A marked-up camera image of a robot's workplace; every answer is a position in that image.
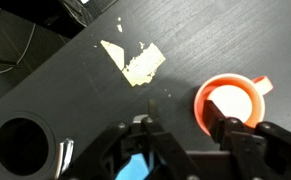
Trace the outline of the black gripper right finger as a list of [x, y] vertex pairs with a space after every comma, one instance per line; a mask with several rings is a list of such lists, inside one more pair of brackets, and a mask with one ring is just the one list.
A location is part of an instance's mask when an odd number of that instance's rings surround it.
[[228, 118], [218, 109], [212, 100], [205, 100], [203, 107], [203, 122], [218, 144], [224, 144], [228, 138]]

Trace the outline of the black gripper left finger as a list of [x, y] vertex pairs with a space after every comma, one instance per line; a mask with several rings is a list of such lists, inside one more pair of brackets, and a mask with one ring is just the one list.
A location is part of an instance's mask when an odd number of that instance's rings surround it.
[[151, 119], [158, 118], [158, 105], [154, 99], [148, 101], [148, 115]]

